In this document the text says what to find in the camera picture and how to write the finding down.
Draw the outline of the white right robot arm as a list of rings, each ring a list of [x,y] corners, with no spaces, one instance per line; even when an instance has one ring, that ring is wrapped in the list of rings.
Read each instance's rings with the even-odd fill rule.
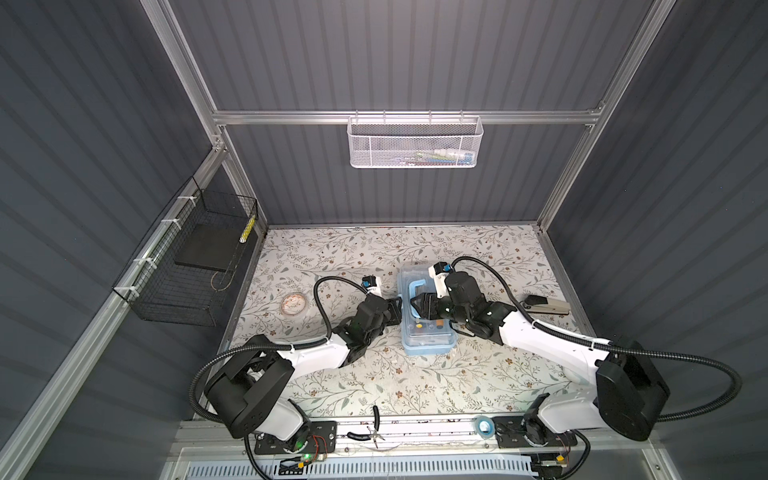
[[[425,320],[464,326],[474,337],[536,354],[570,371],[585,387],[570,393],[539,395],[523,414],[519,428],[534,446],[545,446],[559,434],[609,428],[621,436],[645,441],[659,422],[680,421],[713,412],[740,393],[741,376],[729,365],[702,356],[646,350],[638,342],[575,334],[534,318],[515,296],[491,301],[473,276],[455,262],[438,262],[429,270],[433,288],[409,299]],[[655,360],[706,366],[729,378],[725,392],[687,410],[667,413],[670,388]]]

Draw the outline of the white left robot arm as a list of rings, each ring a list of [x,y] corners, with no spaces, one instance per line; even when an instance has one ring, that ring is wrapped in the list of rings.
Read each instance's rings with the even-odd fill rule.
[[[340,282],[365,294],[352,316],[336,326],[320,299],[320,286]],[[188,401],[200,417],[224,425],[235,439],[248,441],[264,434],[290,452],[304,448],[311,421],[292,400],[283,397],[288,383],[309,374],[340,369],[362,358],[386,328],[402,321],[403,301],[385,298],[379,278],[354,282],[342,276],[319,278],[313,299],[325,334],[300,343],[274,343],[265,335],[216,355],[193,376]]]

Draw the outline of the light blue plastic tool box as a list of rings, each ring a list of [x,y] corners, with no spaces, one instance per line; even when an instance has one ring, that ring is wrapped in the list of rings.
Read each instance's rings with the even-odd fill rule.
[[[457,341],[454,340],[445,344],[408,345],[403,343],[402,346],[408,356],[431,356],[450,353],[456,346],[456,343]]]

